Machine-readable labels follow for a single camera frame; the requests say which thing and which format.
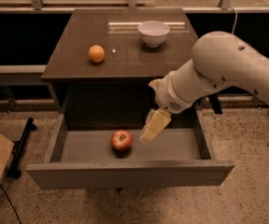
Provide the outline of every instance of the apple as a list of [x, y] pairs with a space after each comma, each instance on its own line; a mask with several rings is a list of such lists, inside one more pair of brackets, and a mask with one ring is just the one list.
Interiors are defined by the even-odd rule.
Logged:
[[112, 134], [112, 148], [118, 152], [127, 151], [132, 147], [133, 137], [125, 130], [117, 130]]

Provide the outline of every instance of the white bowl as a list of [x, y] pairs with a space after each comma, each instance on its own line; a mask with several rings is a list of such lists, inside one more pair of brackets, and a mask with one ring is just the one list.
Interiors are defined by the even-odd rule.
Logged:
[[137, 26], [137, 31], [148, 47], [156, 48], [166, 39], [170, 27], [161, 21], [145, 21]]

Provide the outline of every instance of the terrazzo floor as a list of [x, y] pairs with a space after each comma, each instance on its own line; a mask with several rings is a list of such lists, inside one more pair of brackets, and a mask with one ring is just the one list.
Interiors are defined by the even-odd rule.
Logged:
[[[223, 115], [203, 110], [205, 126], [218, 160], [234, 169], [218, 187], [165, 189], [43, 190], [24, 171], [43, 161], [57, 113], [0, 112], [0, 133], [19, 140], [34, 118], [21, 160], [22, 176], [3, 186], [22, 223], [269, 223], [269, 108], [222, 103]], [[0, 223], [18, 223], [0, 191]]]

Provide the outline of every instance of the orange fruit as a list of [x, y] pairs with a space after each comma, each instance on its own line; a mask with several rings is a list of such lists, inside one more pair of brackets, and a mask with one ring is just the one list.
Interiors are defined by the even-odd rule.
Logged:
[[89, 48], [89, 57], [91, 61], [100, 63], [105, 58], [105, 50], [98, 45], [93, 45]]

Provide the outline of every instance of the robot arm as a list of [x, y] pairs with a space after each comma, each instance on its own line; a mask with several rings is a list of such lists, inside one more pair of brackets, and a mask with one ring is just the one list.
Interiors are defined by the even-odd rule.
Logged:
[[269, 104], [269, 59], [235, 35], [213, 32], [196, 42], [190, 61], [149, 85], [159, 109], [149, 112], [142, 142], [153, 140], [169, 123], [171, 113], [181, 113], [197, 99], [231, 86]]

